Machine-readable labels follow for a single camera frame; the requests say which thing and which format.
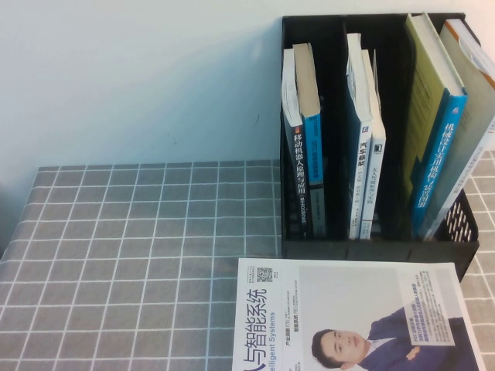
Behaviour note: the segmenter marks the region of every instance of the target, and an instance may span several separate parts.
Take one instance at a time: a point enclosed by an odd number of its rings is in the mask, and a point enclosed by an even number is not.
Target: suit jacket
[[[395,338],[375,349],[360,366],[370,371],[479,371],[463,318],[450,318],[456,346],[420,346],[412,360],[406,355],[411,344],[404,308],[373,322],[369,340]]]

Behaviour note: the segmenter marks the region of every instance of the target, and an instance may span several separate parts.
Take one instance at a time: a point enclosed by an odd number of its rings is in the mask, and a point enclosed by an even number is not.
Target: white wall
[[[489,0],[0,0],[0,247],[41,165],[276,158],[280,17],[410,11],[495,57]]]

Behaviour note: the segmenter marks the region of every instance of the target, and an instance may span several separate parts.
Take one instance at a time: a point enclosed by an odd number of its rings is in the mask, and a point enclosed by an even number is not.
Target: magazine
[[[454,264],[240,259],[233,371],[484,371]]]

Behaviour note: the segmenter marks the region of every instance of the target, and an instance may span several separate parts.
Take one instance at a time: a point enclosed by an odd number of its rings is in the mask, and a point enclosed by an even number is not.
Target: qr code
[[[273,282],[273,269],[256,268],[256,282]]]

